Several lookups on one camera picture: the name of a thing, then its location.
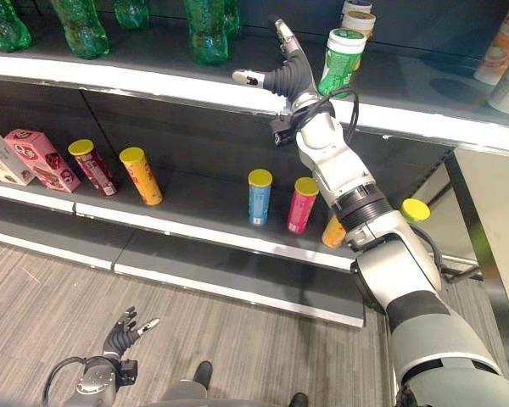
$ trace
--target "snack box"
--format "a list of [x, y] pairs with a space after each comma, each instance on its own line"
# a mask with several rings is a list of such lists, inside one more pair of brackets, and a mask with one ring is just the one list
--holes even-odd
[[4, 141], [45, 187], [73, 192], [81, 184], [45, 133], [17, 129], [11, 131]]
[[28, 185], [34, 176], [0, 136], [0, 181]]

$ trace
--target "yellow lid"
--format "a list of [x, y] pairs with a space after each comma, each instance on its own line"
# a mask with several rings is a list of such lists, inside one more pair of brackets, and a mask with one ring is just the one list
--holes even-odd
[[312, 197], [319, 193], [319, 187], [313, 178], [302, 176], [294, 183], [294, 189], [306, 197]]
[[125, 148], [119, 154], [120, 161], [124, 164], [139, 163], [144, 157], [145, 153], [140, 147]]
[[271, 185], [271, 181], [273, 181], [273, 176], [271, 176], [271, 172], [268, 170], [258, 168], [249, 172], [249, 184], [254, 185], [255, 187], [267, 187], [268, 185]]
[[71, 155], [86, 155], [94, 149], [94, 143], [86, 138], [77, 140], [68, 146]]
[[430, 217], [430, 208], [419, 199], [408, 198], [401, 204], [401, 213], [408, 220], [418, 222]]

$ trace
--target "pink can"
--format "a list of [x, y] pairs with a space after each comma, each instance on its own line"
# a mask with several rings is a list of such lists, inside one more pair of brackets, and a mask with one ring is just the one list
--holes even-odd
[[294, 195], [288, 212], [287, 228], [292, 233], [303, 233], [315, 203], [319, 188], [313, 178], [298, 178], [294, 183]]
[[68, 151], [74, 156], [77, 164], [102, 195], [110, 197], [117, 193], [117, 188], [111, 179], [111, 173], [90, 140], [77, 140], [70, 144]]

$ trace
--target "green label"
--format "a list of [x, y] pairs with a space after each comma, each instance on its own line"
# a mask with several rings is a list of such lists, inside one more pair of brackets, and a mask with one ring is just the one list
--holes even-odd
[[348, 86], [360, 56], [359, 53], [338, 53], [327, 48], [324, 72], [318, 87], [319, 92], [322, 95], [328, 95], [339, 87]]

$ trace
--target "person's foot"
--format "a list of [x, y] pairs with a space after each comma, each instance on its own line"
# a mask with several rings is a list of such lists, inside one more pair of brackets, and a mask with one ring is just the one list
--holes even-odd
[[307, 407], [308, 399], [303, 393], [296, 393], [290, 400], [288, 407]]
[[210, 388], [211, 375], [213, 374], [213, 365], [208, 360], [204, 360], [198, 365], [194, 373], [194, 381], [200, 383], [207, 390]]

